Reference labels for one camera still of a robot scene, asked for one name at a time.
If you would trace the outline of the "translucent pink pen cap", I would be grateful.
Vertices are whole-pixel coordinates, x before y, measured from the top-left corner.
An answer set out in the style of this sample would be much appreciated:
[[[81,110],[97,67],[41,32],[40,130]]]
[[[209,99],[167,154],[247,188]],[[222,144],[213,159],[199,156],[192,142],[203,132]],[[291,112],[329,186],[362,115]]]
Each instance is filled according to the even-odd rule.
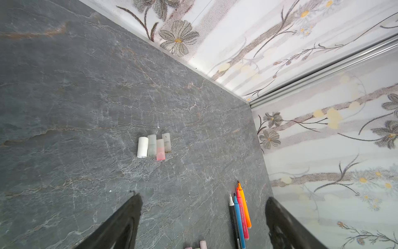
[[[156,149],[157,149],[157,154],[156,154],[157,161],[165,160],[165,145],[163,139],[157,140]]]

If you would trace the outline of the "pale pink pen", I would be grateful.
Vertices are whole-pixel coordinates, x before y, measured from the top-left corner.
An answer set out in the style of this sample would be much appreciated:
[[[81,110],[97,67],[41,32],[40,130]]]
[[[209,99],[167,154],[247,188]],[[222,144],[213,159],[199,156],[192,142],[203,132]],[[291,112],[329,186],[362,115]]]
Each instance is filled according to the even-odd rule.
[[[208,249],[207,243],[205,240],[200,241],[200,249]]]

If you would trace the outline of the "translucent orange pen cap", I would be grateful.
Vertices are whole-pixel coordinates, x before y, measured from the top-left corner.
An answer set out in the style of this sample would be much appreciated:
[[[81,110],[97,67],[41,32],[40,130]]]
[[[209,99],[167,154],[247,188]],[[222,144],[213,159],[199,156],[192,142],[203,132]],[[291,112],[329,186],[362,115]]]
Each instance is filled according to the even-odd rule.
[[[164,141],[165,153],[171,153],[172,152],[172,147],[171,147],[171,136],[170,136],[170,133],[163,133],[162,134],[162,139]]]

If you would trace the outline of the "light blue highlighter pen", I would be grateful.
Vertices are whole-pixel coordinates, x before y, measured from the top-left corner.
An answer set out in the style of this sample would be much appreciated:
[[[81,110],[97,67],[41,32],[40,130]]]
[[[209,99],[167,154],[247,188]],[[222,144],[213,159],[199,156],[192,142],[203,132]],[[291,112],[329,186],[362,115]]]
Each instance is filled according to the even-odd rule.
[[[245,249],[246,244],[245,244],[245,240],[244,240],[244,231],[243,231],[243,224],[242,224],[241,215],[240,215],[240,207],[239,207],[239,204],[237,201],[237,195],[235,193],[233,194],[233,201],[234,201],[235,212],[236,212],[240,244],[241,244],[241,248]]]

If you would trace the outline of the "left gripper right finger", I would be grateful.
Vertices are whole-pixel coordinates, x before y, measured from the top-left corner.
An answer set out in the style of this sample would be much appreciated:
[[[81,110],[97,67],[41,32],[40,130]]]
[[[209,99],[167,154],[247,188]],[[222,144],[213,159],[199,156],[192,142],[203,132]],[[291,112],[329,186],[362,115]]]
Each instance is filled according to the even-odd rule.
[[[266,224],[271,244],[275,249],[325,249],[290,212],[274,197],[265,205]]]

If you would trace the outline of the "pink highlighter pen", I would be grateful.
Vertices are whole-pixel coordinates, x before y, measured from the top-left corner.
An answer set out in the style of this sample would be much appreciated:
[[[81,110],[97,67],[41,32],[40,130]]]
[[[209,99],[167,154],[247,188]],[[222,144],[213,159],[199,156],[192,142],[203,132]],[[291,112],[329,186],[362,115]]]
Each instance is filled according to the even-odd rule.
[[[242,195],[241,195],[239,187],[236,188],[236,195],[237,195],[237,201],[238,201],[239,208],[240,208],[240,216],[241,216],[241,223],[243,226],[244,240],[248,241],[249,240],[249,232],[248,232],[248,227],[247,227],[247,222],[246,222],[246,217],[245,217],[243,199],[242,199]]]

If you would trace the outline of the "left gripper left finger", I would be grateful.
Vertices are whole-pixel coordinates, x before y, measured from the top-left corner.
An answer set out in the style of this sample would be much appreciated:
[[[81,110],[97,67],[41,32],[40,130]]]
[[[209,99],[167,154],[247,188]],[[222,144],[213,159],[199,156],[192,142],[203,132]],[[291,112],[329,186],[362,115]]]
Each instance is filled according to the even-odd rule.
[[[143,206],[140,194],[127,200],[98,229],[79,243],[77,249],[133,249]]]

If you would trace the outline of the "black marker white cap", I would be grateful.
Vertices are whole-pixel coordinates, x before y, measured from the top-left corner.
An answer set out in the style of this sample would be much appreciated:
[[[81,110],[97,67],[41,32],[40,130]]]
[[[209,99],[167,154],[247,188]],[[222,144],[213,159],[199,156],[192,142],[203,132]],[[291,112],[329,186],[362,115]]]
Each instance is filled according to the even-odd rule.
[[[235,212],[235,204],[233,202],[231,195],[229,195],[229,212],[230,212],[231,224],[232,224],[232,229],[233,229],[235,248],[241,249],[241,243],[240,243],[239,232],[238,232],[238,224],[237,224],[237,218],[236,218],[236,212]]]

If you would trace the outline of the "orange highlighter pen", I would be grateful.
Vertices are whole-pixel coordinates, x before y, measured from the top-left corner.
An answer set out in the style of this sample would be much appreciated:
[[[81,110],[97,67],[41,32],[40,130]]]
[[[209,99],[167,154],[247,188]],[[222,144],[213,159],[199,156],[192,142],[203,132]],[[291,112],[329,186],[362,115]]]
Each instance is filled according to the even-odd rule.
[[[252,224],[251,224],[251,220],[250,220],[250,215],[249,215],[249,211],[248,211],[248,207],[247,207],[247,202],[246,202],[244,190],[243,190],[243,188],[241,186],[240,181],[237,181],[237,187],[238,187],[238,190],[240,192],[240,195],[241,195],[241,198],[242,198],[242,202],[243,202],[247,228],[251,229],[252,228]]]

